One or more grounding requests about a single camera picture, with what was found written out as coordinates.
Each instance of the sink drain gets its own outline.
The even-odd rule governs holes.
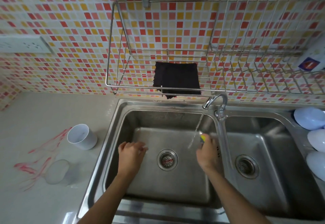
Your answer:
[[[247,155],[237,156],[235,165],[238,172],[248,179],[255,179],[260,172],[256,161]]]
[[[169,171],[176,167],[178,158],[174,151],[165,149],[158,154],[157,161],[162,170]]]

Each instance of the sink basin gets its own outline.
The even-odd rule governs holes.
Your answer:
[[[196,161],[195,152],[200,144],[198,133],[191,144],[200,116],[195,113],[130,111],[122,122],[117,143],[113,145],[105,187],[117,173],[118,146],[124,141],[142,141],[149,150],[125,199],[220,208],[211,183]],[[202,127],[206,133],[217,137],[210,116],[203,116]]]
[[[325,204],[287,128],[277,119],[226,119],[238,190],[267,216],[323,220]]]

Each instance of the white bottle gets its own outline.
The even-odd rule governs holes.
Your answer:
[[[325,33],[309,44],[308,50],[294,64],[296,70],[308,72],[320,71],[325,68]]]

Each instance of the double bowl sink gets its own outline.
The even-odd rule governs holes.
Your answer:
[[[325,223],[325,185],[306,165],[312,148],[307,131],[291,112],[228,106],[227,118],[217,119],[216,109],[204,111],[199,103],[120,99],[77,218],[116,176],[118,146],[143,141],[149,150],[114,222],[229,222],[196,160],[202,131],[217,141],[218,171],[271,221]]]

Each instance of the faucet spout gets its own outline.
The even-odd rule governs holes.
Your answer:
[[[210,97],[206,102],[205,104],[202,105],[202,108],[203,109],[208,109],[209,106],[213,103],[214,100],[216,100],[218,97],[222,97],[222,104],[218,107],[218,111],[215,112],[215,115],[219,118],[219,119],[222,119],[224,118],[224,110],[225,110],[225,107],[227,105],[227,102],[228,102],[228,97],[226,94],[219,94],[219,95],[215,95],[214,97]]]

